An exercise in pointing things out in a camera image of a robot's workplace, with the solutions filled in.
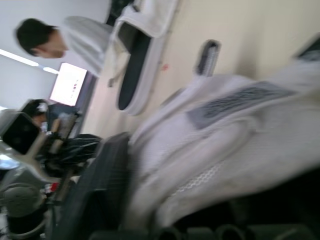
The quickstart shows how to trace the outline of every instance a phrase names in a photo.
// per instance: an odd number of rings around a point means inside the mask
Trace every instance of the white jacket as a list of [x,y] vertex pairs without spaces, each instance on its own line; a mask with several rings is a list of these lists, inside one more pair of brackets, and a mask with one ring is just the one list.
[[87,64],[87,70],[99,76],[113,28],[82,16],[67,17],[60,32],[68,49]]
[[320,166],[320,63],[267,81],[196,76],[132,136],[137,164],[124,226],[161,227]]

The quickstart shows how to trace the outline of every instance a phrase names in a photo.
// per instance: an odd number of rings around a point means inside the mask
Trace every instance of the gray patch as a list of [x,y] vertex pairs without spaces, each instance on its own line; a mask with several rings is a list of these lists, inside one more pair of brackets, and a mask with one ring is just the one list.
[[295,91],[262,81],[207,102],[201,107],[188,111],[186,115],[197,129],[204,129],[235,112],[295,93]]
[[177,90],[176,92],[174,92],[170,97],[168,97],[162,104],[161,107],[164,107],[166,105],[168,105],[170,102],[172,102],[173,99],[175,99],[176,97],[178,97],[185,89],[184,88],[180,88],[179,90]]

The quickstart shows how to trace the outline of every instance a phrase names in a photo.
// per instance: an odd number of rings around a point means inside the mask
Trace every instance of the white wall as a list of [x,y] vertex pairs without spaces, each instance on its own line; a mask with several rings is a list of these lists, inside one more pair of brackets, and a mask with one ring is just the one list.
[[[36,18],[53,26],[59,26],[67,16],[84,16],[105,22],[108,11],[109,0],[0,1],[0,49],[56,70],[61,62],[84,68],[84,63],[72,53],[62,59],[41,59],[28,55],[18,46],[14,29],[27,18]],[[52,73],[0,55],[0,106],[18,108],[28,98],[48,98],[55,78]]]

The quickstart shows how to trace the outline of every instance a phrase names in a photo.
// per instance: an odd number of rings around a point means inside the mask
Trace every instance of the monitor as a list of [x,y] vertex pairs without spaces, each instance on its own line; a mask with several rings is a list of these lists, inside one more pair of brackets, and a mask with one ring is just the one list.
[[87,72],[83,68],[63,62],[49,99],[60,104],[75,106]]

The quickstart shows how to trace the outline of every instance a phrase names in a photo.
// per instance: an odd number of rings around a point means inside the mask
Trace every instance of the man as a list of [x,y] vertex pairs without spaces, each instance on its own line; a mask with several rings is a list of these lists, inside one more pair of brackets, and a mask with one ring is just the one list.
[[24,20],[16,29],[20,46],[30,55],[58,59],[72,51],[87,64],[87,70],[98,76],[113,28],[85,17],[67,17],[58,28],[37,19]]
[[[47,121],[47,108],[44,106],[45,101],[35,99],[30,101],[21,111],[32,118],[35,125],[41,126]],[[48,143],[52,143],[55,137],[49,138]],[[54,177],[61,177],[64,169],[94,157],[97,147],[101,142],[101,138],[91,134],[80,134],[75,138],[65,141],[58,154],[48,154],[47,147],[36,156],[40,162],[44,162],[47,173]]]

